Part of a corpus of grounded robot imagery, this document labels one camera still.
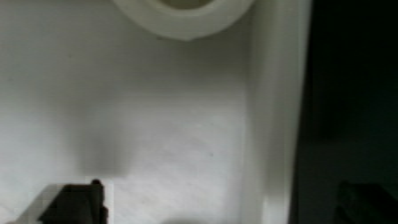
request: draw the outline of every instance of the white surface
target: white surface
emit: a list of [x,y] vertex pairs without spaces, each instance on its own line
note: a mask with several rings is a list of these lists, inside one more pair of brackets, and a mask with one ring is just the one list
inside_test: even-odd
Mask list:
[[311,0],[258,2],[242,223],[288,223]]
[[219,33],[242,18],[254,0],[114,0],[135,23],[162,37],[194,40]]
[[110,1],[0,1],[0,224],[93,176],[110,223],[238,223],[247,30],[187,44]]

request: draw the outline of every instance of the toilet paper roll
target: toilet paper roll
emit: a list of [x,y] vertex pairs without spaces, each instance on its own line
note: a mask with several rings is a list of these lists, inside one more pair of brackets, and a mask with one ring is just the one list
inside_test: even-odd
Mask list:
[[135,23],[157,35],[194,40],[238,21],[254,0],[114,0]]

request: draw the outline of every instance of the dark object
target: dark object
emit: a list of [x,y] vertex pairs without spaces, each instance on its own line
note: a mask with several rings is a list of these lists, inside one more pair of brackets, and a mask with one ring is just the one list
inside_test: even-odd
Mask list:
[[66,185],[39,217],[43,224],[107,224],[103,184]]
[[384,185],[343,183],[334,223],[398,224],[398,201]]

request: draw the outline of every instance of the white wall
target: white wall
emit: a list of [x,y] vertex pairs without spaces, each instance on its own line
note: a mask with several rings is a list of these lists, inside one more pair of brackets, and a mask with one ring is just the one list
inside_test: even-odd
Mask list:
[[258,1],[249,85],[244,221],[288,222],[309,1]]

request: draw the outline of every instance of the floor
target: floor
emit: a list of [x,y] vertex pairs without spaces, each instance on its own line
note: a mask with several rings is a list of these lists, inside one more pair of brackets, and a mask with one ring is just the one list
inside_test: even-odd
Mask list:
[[240,223],[249,24],[183,43],[107,0],[0,1],[0,224],[93,178],[110,224]]

